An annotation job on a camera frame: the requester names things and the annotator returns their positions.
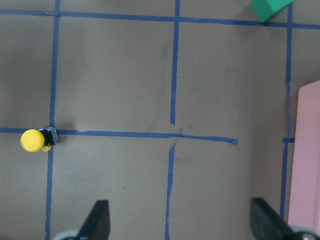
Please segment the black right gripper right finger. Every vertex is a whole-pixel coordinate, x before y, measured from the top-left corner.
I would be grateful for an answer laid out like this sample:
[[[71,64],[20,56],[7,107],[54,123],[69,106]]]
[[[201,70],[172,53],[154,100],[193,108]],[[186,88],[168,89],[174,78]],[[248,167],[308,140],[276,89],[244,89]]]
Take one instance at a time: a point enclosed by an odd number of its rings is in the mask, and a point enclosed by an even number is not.
[[[250,200],[250,230],[256,240],[289,240],[294,231],[261,197]]]

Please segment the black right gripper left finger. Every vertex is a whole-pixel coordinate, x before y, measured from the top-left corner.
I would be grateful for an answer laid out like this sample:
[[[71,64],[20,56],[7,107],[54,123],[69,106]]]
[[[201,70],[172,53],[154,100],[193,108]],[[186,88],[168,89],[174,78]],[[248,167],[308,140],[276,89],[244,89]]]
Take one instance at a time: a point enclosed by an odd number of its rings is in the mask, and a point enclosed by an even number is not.
[[[111,232],[108,200],[97,200],[81,226],[77,240],[108,240]]]

